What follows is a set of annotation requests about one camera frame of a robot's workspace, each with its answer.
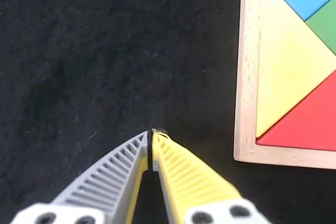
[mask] black cloth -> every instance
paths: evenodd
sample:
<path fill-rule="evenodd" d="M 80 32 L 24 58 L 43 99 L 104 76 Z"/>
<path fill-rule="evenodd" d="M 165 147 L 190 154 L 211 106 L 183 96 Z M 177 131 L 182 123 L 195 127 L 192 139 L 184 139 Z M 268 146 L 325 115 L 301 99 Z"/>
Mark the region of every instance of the black cloth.
<path fill-rule="evenodd" d="M 0 223 L 167 129 L 273 223 L 333 223 L 333 170 L 239 163 L 240 0 L 0 0 Z M 155 174 L 134 223 L 166 223 Z"/>

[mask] wooden frame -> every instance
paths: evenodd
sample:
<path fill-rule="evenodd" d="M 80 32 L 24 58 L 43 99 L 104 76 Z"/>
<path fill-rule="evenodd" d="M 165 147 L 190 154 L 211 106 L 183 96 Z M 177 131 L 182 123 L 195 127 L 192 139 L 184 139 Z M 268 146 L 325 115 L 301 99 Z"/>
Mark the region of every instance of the wooden frame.
<path fill-rule="evenodd" d="M 242 162 L 336 169 L 336 152 L 256 144 L 260 0 L 241 0 L 234 159 Z"/>

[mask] tangram puzzle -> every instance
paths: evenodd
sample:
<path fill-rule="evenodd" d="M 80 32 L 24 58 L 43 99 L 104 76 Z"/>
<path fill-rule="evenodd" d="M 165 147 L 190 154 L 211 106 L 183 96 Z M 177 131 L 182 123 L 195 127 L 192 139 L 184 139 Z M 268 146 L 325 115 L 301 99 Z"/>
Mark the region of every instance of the tangram puzzle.
<path fill-rule="evenodd" d="M 336 168 L 336 0 L 241 0 L 234 158 Z"/>

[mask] red triangle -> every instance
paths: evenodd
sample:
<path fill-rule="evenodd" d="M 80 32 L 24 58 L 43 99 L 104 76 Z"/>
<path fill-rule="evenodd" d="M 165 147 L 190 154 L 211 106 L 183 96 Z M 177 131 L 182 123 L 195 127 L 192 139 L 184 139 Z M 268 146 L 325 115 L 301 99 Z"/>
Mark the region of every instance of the red triangle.
<path fill-rule="evenodd" d="M 259 137 L 257 144 L 336 151 L 336 71 Z"/>

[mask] yellow triangle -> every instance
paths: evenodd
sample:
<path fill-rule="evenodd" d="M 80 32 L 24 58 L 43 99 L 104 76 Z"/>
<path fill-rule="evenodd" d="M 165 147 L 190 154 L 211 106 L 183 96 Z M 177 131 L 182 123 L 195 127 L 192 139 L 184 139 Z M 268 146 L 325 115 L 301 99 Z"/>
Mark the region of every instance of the yellow triangle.
<path fill-rule="evenodd" d="M 336 69 L 336 56 L 284 0 L 261 0 L 257 137 Z"/>

